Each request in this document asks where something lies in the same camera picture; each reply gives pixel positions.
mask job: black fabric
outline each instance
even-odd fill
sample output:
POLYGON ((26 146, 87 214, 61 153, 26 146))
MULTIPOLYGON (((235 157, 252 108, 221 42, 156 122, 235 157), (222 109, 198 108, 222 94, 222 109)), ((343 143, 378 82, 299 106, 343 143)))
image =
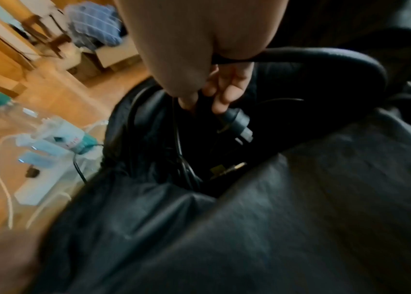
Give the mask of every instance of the black fabric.
POLYGON ((411 1, 378 2, 391 11, 291 1, 276 40, 380 52, 394 94, 349 68, 258 64, 234 105, 251 117, 248 149, 214 146, 209 99, 196 117, 173 116, 157 90, 128 131, 133 100, 155 81, 133 89, 110 118, 102 169, 49 229, 28 293, 411 293, 411 1), (401 43, 380 45, 387 30, 401 43), (217 163, 249 164, 201 193, 184 189, 174 119, 203 178, 217 163))

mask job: black bag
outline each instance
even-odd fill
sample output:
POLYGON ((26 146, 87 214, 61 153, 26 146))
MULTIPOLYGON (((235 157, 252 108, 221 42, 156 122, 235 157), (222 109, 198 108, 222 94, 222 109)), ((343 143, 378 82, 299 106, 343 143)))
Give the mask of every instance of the black bag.
POLYGON ((256 66, 245 146, 210 100, 193 118, 152 79, 132 89, 28 293, 411 293, 411 82, 296 61, 256 66))

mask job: blue checkered fabric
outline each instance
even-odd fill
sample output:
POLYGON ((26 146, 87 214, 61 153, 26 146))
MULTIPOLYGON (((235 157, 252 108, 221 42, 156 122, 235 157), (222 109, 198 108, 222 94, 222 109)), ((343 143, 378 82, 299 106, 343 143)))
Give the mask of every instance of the blue checkered fabric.
POLYGON ((107 46, 121 44, 122 21, 112 5, 102 6, 86 1, 68 5, 64 11, 78 33, 96 38, 107 46))

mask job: cable connector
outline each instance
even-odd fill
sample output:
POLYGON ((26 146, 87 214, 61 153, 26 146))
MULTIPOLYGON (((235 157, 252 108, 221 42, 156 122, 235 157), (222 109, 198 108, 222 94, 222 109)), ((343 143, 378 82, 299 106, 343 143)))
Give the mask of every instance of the cable connector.
POLYGON ((243 145, 243 141, 252 142, 253 132, 247 127, 250 118, 240 108, 228 108, 225 113, 217 115, 218 120, 223 128, 218 131, 219 134, 224 132, 231 133, 235 140, 243 145))

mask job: plastic bottle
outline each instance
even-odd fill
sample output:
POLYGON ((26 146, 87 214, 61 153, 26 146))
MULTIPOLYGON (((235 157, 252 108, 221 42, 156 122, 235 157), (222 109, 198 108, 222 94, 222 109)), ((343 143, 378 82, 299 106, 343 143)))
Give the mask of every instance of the plastic bottle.
POLYGON ((0 93, 0 113, 5 119, 25 129, 32 139, 44 139, 76 154, 84 154, 98 143, 96 138, 63 118, 33 110, 3 93, 0 93))

